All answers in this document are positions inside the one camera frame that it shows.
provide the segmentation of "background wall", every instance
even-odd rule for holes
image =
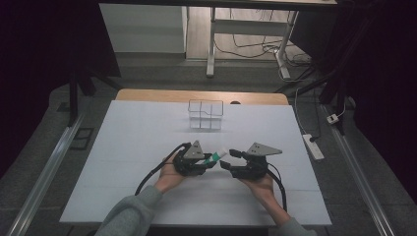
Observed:
[[[115,52],[185,52],[185,7],[100,4],[100,10]]]

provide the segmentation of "wooden edge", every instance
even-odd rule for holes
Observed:
[[[133,101],[188,102],[191,99],[222,100],[226,104],[238,101],[241,104],[288,105],[288,99],[282,93],[124,88],[116,96],[116,100]]]

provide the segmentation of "white power strip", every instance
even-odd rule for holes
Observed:
[[[304,143],[306,144],[307,148],[309,149],[310,153],[312,154],[313,158],[315,160],[322,160],[325,157],[323,156],[322,152],[319,149],[319,146],[317,146],[316,142],[310,141],[312,138],[311,135],[303,135]]]

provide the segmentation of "sleeve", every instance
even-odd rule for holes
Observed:
[[[146,235],[161,199],[162,194],[154,186],[147,186],[137,196],[124,198],[107,214],[95,235]]]
[[[301,226],[295,218],[291,218],[289,221],[279,227],[276,236],[317,236],[316,231],[306,230]]]

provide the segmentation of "gray floor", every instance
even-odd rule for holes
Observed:
[[[115,80],[126,88],[273,92],[284,84],[277,76],[274,63],[217,62],[215,77],[208,80],[204,62],[167,58],[154,58],[152,61],[152,58],[141,59],[123,54],[119,55],[118,60],[123,79]],[[302,69],[291,68],[290,72],[296,76]],[[72,142],[72,148],[67,152],[27,235],[87,235],[96,228],[96,225],[71,226],[59,223],[59,217],[83,169],[109,103],[116,95],[116,90],[101,81],[94,80],[94,83],[97,93],[81,126],[84,133],[92,132],[91,139]],[[297,84],[289,89],[296,89],[302,85],[303,83]],[[319,133],[315,107],[319,108],[322,135],[317,143],[326,160],[320,163],[312,160],[312,165],[323,192],[332,226],[313,228],[319,235],[380,235],[334,140],[325,114],[314,101],[315,95],[311,91],[298,97],[297,107],[303,127],[313,135]],[[347,103],[347,108],[346,138],[352,144],[393,229],[397,235],[415,235],[416,205],[378,152],[356,129],[352,120],[353,106]],[[0,181],[0,235],[5,235],[12,224],[67,122],[68,87],[62,87],[51,93],[50,106],[42,122],[17,161]],[[86,135],[83,132],[80,132],[79,138]]]

